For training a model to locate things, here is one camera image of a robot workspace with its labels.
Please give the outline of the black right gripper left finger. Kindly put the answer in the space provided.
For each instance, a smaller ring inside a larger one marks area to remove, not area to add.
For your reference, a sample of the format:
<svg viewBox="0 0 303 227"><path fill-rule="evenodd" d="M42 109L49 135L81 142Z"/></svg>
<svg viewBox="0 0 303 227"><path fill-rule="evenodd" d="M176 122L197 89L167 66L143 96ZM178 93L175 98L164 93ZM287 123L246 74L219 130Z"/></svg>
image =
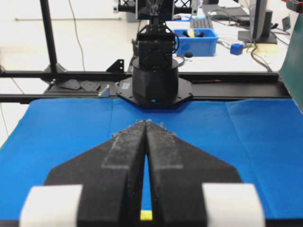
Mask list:
<svg viewBox="0 0 303 227"><path fill-rule="evenodd" d="M22 227L123 227L140 217L146 123L49 172L34 186L20 215Z"/></svg>

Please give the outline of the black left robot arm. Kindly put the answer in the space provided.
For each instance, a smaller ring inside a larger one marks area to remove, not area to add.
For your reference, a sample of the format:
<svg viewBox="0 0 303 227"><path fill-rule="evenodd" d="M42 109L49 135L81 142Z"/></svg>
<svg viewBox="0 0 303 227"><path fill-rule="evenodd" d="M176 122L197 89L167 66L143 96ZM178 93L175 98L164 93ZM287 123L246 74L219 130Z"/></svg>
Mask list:
<svg viewBox="0 0 303 227"><path fill-rule="evenodd" d="M175 2L119 0L114 11L132 12L138 20L149 22L137 33L132 75L117 84L117 95L144 108L166 108L191 99L192 84L179 77L173 59L179 37L166 24L174 19Z"/></svg>

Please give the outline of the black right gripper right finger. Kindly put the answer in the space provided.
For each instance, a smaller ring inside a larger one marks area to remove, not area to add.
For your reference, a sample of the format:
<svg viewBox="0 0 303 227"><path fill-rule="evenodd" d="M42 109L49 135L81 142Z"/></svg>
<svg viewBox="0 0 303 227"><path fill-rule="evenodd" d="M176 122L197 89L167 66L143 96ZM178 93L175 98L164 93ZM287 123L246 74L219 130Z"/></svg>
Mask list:
<svg viewBox="0 0 303 227"><path fill-rule="evenodd" d="M253 184L237 169L146 122L152 211L164 227L263 227Z"/></svg>

